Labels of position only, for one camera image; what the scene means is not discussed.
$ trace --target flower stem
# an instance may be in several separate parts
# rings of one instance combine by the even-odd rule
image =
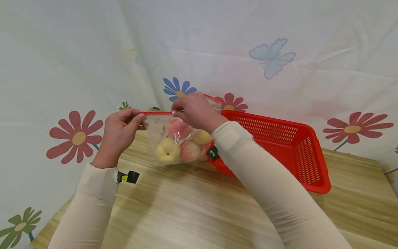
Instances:
[[[335,148],[333,151],[336,151],[336,150],[340,149],[340,147],[345,145],[347,142],[348,142],[348,139],[345,140],[342,144],[339,145],[339,147]]]
[[[28,233],[28,235],[29,235],[29,240],[30,240],[30,242],[32,242],[33,241],[33,234],[32,234],[32,232],[30,232],[30,233]]]

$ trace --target arm sleeve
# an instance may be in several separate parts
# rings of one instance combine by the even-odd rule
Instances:
[[[101,247],[117,193],[117,168],[87,164],[76,194],[59,223],[48,249]]]
[[[219,155],[267,214],[287,249],[351,248],[298,180],[237,122],[212,134]]]

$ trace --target plastic bag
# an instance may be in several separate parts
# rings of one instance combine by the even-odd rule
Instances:
[[[221,113],[221,98],[208,95],[210,105]],[[155,165],[165,166],[177,163],[207,161],[206,152],[212,137],[207,132],[194,129],[172,112],[141,112],[146,115],[147,131],[156,161]]]

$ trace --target wood grain surface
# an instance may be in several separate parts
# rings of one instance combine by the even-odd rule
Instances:
[[[311,193],[318,205],[353,248],[397,248],[398,199],[377,162],[329,150],[324,156],[332,190]],[[207,163],[156,167],[152,161],[147,134],[140,132],[119,160],[121,172],[140,177],[119,185],[102,248],[284,248],[236,178]],[[32,246],[47,248],[69,203]]]

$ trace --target plastic basket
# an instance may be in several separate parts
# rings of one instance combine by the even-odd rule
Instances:
[[[249,131],[254,140],[281,162],[306,190],[319,194],[329,192],[328,168],[315,131],[310,126],[229,110],[221,115]],[[211,163],[218,171],[233,174],[221,159]]]

